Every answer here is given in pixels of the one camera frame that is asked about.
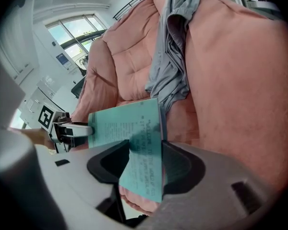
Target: railing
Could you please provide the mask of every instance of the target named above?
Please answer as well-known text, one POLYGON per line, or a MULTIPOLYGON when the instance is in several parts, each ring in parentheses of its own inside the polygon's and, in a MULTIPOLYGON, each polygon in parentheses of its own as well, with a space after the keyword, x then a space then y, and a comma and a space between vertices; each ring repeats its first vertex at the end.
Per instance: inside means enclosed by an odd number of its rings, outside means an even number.
POLYGON ((135 6, 139 1, 140 0, 131 0, 120 11, 118 11, 116 15, 113 16, 113 18, 118 21, 125 13, 128 12, 131 7, 135 6))

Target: gray cloth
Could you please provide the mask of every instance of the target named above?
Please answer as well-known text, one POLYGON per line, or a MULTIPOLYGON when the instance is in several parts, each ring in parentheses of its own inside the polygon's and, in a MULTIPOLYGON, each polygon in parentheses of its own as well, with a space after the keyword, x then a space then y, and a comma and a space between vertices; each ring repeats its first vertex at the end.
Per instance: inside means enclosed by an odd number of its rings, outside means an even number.
POLYGON ((184 48, 189 21, 200 0, 167 0, 160 16, 156 51, 145 90, 166 112, 190 91, 184 48))

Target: window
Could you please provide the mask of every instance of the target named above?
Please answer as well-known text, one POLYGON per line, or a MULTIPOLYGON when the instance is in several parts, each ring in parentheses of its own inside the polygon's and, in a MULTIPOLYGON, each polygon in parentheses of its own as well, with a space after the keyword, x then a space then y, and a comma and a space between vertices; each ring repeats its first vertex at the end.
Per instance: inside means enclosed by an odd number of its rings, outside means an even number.
POLYGON ((105 29, 105 25, 95 15, 73 17, 48 26, 54 39, 82 69, 85 69, 83 59, 88 55, 92 42, 105 29))

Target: teal paper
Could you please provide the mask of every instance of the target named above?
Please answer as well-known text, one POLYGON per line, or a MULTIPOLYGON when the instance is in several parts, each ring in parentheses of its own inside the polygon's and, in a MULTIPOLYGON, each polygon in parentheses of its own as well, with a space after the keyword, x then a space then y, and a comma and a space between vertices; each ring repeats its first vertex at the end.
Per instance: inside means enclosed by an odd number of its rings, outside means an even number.
POLYGON ((88 120, 88 125, 95 129, 88 139, 89 148, 129 139, 129 162, 120 177, 120 185, 160 203, 162 160, 157 99, 92 113, 88 120))

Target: pink fabric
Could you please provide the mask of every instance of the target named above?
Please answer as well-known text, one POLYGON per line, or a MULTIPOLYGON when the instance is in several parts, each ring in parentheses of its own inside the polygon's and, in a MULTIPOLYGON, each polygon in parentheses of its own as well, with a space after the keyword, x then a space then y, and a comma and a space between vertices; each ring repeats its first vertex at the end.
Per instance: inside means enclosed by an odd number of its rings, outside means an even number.
MULTIPOLYGON (((149 98, 144 86, 164 2, 141 1, 92 43, 73 120, 149 98)), ((282 190, 288 183, 286 24, 229 0, 201 0, 185 59, 191 93, 167 114, 168 139, 236 158, 282 190)), ((120 193, 145 214, 158 206, 125 188, 120 193)))

